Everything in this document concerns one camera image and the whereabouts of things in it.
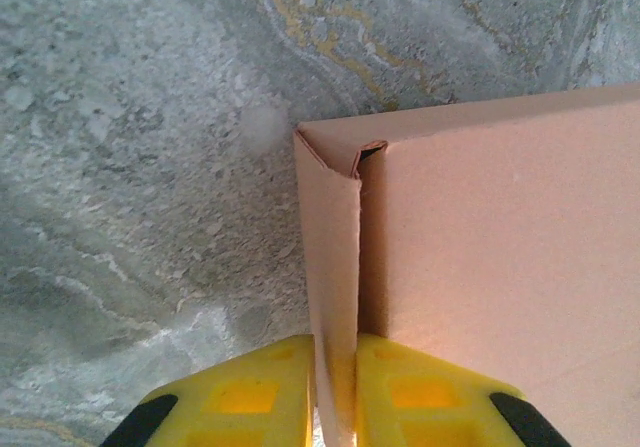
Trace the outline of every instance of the cardboard box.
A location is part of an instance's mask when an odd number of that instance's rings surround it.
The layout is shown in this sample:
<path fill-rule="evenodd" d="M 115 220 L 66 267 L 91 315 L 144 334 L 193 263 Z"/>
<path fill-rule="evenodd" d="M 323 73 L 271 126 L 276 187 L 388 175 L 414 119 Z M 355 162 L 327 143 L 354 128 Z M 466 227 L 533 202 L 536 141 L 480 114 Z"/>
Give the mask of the cardboard box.
<path fill-rule="evenodd" d="M 329 447 L 358 329 L 638 445 L 640 84 L 304 123 L 295 151 Z"/>

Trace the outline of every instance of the gray granite surface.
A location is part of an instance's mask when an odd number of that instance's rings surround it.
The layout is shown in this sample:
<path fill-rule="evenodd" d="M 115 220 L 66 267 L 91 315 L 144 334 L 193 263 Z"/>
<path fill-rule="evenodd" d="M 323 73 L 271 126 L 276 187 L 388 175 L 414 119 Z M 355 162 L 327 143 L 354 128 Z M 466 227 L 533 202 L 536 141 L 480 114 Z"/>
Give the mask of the gray granite surface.
<path fill-rule="evenodd" d="M 290 132 L 640 80 L 640 0 L 0 0 L 0 444 L 308 329 Z"/>

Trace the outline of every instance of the square hole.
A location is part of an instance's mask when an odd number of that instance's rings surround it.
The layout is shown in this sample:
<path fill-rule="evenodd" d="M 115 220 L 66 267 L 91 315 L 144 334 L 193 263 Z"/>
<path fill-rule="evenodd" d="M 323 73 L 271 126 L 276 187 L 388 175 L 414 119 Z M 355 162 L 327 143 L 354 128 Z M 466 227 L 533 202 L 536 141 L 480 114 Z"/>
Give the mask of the square hole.
<path fill-rule="evenodd" d="M 263 432 L 194 432 L 186 447 L 262 447 Z"/>
<path fill-rule="evenodd" d="M 445 408 L 460 405 L 453 386 L 443 379 L 399 377 L 389 381 L 391 400 L 399 409 Z"/>
<path fill-rule="evenodd" d="M 216 386 L 203 412 L 222 414 L 266 414 L 278 395 L 278 382 L 264 379 L 237 379 Z"/>
<path fill-rule="evenodd" d="M 407 447 L 483 447 L 475 429 L 465 422 L 404 422 Z"/>

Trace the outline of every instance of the black plastic part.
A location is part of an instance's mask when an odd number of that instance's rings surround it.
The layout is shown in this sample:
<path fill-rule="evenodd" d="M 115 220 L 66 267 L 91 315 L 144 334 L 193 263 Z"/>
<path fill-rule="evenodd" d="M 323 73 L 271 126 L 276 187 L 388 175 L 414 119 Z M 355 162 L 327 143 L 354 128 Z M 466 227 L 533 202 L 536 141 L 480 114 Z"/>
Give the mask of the black plastic part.
<path fill-rule="evenodd" d="M 529 402 L 503 392 L 495 392 L 489 398 L 525 447 L 571 447 Z"/>
<path fill-rule="evenodd" d="M 144 447 L 176 403 L 178 397 L 167 394 L 138 405 L 100 447 Z"/>

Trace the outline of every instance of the yellow plastic block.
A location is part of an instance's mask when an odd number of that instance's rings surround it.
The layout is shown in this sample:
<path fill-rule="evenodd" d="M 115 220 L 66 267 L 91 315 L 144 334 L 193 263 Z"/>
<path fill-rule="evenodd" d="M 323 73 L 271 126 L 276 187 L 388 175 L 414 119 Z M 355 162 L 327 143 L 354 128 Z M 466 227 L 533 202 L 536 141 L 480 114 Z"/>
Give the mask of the yellow plastic block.
<path fill-rule="evenodd" d="M 313 340 L 294 336 L 167 384 L 177 403 L 145 447 L 311 445 Z"/>
<path fill-rule="evenodd" d="M 514 387 L 373 335 L 358 337 L 359 447 L 522 447 L 492 404 Z"/>

